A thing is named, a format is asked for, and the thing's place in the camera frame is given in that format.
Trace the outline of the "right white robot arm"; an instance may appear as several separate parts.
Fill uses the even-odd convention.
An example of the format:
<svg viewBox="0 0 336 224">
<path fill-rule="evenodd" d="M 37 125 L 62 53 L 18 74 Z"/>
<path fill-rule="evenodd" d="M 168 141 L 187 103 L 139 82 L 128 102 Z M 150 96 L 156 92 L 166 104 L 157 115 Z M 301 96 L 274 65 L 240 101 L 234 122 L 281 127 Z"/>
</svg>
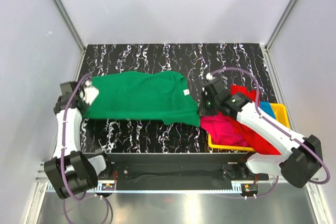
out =
<svg viewBox="0 0 336 224">
<path fill-rule="evenodd" d="M 282 176 L 289 184 L 302 188 L 320 169 L 330 172 L 323 162 L 320 140 L 314 135 L 305 137 L 284 126 L 264 111 L 248 96 L 238 92 L 231 94 L 220 79 L 208 80 L 203 86 L 201 114 L 221 113 L 248 127 L 273 146 L 277 155 L 265 155 L 260 151 L 250 156 L 238 167 L 239 176 L 250 180 L 256 174 Z"/>
</svg>

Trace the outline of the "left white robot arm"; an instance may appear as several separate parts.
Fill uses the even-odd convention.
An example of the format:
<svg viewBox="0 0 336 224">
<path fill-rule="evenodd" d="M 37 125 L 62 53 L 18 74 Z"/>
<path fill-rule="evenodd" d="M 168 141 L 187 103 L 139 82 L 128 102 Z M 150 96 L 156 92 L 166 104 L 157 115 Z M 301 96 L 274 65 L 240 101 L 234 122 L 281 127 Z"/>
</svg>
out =
<svg viewBox="0 0 336 224">
<path fill-rule="evenodd" d="M 86 158 L 80 150 L 82 118 L 99 94 L 91 80 L 65 82 L 54 106 L 58 122 L 56 148 L 52 159 L 44 163 L 44 172 L 60 199 L 94 189 L 98 177 L 113 175 L 112 165 L 104 153 Z"/>
</svg>

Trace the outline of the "red t shirt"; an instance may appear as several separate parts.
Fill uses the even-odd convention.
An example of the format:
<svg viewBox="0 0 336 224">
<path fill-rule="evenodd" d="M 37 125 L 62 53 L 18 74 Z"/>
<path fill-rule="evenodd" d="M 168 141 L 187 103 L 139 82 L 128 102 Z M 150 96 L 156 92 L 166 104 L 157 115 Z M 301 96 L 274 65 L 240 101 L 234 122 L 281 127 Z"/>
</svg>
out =
<svg viewBox="0 0 336 224">
<path fill-rule="evenodd" d="M 230 88 L 231 94 L 242 93 L 250 98 L 253 102 L 256 99 L 256 90 L 248 91 L 246 87 L 237 86 L 232 84 Z M 239 122 L 233 120 L 231 117 L 227 116 L 227 119 L 232 124 L 234 131 L 243 136 L 243 139 L 247 142 L 247 145 L 253 148 L 257 153 L 264 155 L 280 155 L 280 153 L 263 137 L 258 133 L 251 130 L 249 127 L 246 127 Z"/>
</svg>

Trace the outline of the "magenta t shirt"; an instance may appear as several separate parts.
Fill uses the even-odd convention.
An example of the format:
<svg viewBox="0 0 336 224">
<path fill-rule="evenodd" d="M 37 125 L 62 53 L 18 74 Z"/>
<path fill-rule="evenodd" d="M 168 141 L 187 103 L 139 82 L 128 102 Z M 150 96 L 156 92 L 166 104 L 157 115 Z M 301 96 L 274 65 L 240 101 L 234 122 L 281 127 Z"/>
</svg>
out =
<svg viewBox="0 0 336 224">
<path fill-rule="evenodd" d="M 200 126 L 211 137 L 215 145 L 248 147 L 241 133 L 237 132 L 227 116 L 217 114 L 200 118 Z"/>
</svg>

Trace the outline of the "green t shirt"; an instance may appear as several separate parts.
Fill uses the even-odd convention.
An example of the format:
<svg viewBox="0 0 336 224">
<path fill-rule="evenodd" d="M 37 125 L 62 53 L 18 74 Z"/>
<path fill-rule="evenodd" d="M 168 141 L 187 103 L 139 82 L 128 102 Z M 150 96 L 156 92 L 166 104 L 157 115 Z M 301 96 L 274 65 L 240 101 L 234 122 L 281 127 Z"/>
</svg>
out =
<svg viewBox="0 0 336 224">
<path fill-rule="evenodd" d="M 197 102 L 187 79 L 175 71 L 136 71 L 93 77 L 98 96 L 85 113 L 88 119 L 161 120 L 164 124 L 200 126 Z"/>
</svg>

